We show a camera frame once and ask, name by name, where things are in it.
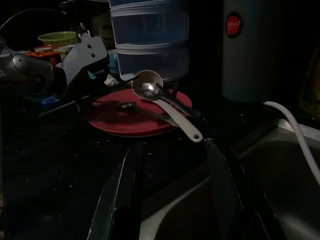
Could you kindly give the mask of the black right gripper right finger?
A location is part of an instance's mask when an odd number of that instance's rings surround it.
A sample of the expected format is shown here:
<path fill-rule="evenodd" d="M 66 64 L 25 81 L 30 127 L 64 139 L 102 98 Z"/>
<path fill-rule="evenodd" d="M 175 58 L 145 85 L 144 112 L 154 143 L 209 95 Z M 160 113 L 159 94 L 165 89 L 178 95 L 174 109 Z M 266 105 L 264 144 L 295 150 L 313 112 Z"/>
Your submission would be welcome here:
<path fill-rule="evenodd" d="M 245 174 L 236 155 L 212 138 L 204 141 L 211 191 L 224 240 L 270 240 L 265 195 Z"/>

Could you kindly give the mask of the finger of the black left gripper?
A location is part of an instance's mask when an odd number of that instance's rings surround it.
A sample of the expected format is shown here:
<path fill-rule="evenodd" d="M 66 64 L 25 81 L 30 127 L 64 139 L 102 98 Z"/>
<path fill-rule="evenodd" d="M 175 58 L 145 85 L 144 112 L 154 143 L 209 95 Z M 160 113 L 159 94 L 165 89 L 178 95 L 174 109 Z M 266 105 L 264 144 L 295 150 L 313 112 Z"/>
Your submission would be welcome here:
<path fill-rule="evenodd" d="M 130 82 L 132 82 L 132 81 L 134 81 L 134 80 L 136 80 L 138 78 L 139 78 L 139 76 L 135 76 L 135 77 L 133 77 L 131 79 L 123 80 L 123 81 L 117 83 L 116 85 L 111 86 L 111 88 L 118 88 L 118 87 L 123 86 L 125 84 L 128 84 L 128 83 L 130 83 Z"/>

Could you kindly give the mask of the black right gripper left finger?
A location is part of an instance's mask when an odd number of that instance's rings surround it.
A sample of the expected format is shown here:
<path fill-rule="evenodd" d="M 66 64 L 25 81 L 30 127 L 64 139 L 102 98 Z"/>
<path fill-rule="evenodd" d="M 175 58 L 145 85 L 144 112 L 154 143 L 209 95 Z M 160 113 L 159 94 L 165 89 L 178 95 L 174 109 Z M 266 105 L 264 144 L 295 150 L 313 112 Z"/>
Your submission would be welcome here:
<path fill-rule="evenodd" d="M 105 183 L 88 240 L 138 240 L 143 203 L 145 148 L 130 147 Z"/>

